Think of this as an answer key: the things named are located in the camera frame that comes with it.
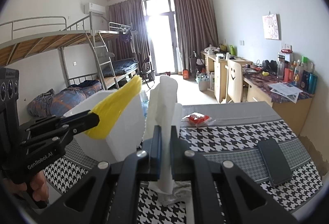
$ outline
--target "glass door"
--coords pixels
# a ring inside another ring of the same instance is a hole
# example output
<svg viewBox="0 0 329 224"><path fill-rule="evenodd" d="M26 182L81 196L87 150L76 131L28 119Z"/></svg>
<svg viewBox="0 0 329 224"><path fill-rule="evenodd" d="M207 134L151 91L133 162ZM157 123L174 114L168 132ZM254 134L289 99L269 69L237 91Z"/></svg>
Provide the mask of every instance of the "glass door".
<svg viewBox="0 0 329 224"><path fill-rule="evenodd" d="M156 74L178 73L173 0L144 0L143 6L147 32L152 40L150 51Z"/></svg>

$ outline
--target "brown curtain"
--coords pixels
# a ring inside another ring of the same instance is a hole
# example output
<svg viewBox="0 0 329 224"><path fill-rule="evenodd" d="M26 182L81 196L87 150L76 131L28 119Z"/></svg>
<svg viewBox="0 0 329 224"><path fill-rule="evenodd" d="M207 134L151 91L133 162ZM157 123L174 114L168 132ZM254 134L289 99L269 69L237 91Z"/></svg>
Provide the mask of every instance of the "brown curtain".
<svg viewBox="0 0 329 224"><path fill-rule="evenodd" d="M126 0L109 6L109 19L110 21L126 25L132 23L133 29L138 31L134 41L137 59L139 61L139 69L141 69L144 59L150 55L142 0ZM115 54L115 60L134 57L130 43L124 43L116 39L115 43L112 42L112 49Z"/></svg>
<svg viewBox="0 0 329 224"><path fill-rule="evenodd" d="M190 70L189 56L212 44L218 46L215 15L209 0L174 0L177 35L183 69Z"/></svg>

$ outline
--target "smiley face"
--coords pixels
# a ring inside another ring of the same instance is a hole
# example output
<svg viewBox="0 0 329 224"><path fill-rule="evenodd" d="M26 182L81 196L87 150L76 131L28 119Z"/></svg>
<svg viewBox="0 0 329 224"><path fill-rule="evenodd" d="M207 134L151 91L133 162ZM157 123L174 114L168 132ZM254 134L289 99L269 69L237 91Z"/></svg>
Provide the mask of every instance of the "smiley face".
<svg viewBox="0 0 329 224"><path fill-rule="evenodd" d="M231 77L232 77L232 79L234 80L234 79L235 79L235 75L234 75L234 77L233 77L233 73L235 73L235 69L231 68Z"/></svg>

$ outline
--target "human hand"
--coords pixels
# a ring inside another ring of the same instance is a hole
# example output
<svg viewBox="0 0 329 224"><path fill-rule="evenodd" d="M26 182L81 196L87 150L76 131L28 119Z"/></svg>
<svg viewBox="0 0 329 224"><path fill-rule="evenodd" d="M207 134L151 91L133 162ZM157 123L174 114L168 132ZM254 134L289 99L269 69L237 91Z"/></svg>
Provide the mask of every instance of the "human hand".
<svg viewBox="0 0 329 224"><path fill-rule="evenodd" d="M10 179L4 179L4 183L11 193L19 194L19 191L26 191L26 183L15 184ZM48 186L43 171L37 173L30 182L31 188L34 190L33 199L38 201L46 201L49 198Z"/></svg>

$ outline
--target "yellow cloth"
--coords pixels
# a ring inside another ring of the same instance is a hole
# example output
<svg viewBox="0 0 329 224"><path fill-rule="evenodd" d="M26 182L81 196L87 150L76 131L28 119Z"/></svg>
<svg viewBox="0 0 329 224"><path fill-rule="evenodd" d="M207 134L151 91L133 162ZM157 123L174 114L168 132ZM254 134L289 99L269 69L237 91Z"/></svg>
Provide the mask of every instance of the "yellow cloth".
<svg viewBox="0 0 329 224"><path fill-rule="evenodd" d="M99 123L96 127L85 131L85 134L93 139L105 139L126 106L140 93L141 87L142 79L135 75L122 88L96 104L91 112L99 116Z"/></svg>

